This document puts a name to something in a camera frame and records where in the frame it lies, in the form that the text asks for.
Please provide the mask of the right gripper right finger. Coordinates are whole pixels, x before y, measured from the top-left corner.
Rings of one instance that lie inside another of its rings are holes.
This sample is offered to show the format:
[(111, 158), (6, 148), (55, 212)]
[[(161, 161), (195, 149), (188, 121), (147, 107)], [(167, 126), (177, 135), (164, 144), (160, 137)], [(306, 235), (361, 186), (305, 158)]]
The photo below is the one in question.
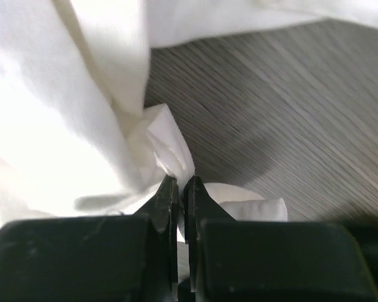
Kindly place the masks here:
[(236, 220), (199, 177), (185, 186), (184, 204), (197, 301), (378, 301), (367, 261), (344, 226)]

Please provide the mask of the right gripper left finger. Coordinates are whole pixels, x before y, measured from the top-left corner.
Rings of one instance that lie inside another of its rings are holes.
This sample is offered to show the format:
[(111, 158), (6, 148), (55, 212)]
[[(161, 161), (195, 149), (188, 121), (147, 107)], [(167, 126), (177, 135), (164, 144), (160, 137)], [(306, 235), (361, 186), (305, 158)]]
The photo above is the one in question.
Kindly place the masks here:
[(0, 229), (0, 301), (176, 301), (178, 186), (132, 215), (19, 220)]

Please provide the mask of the white t shirt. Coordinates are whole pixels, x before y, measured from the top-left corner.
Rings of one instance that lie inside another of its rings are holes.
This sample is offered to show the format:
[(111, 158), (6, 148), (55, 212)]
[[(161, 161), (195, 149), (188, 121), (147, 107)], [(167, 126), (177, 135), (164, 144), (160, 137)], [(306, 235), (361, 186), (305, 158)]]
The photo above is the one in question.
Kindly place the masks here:
[(321, 19), (378, 29), (378, 1), (0, 1), (0, 228), (132, 214), (192, 155), (145, 108), (153, 48)]

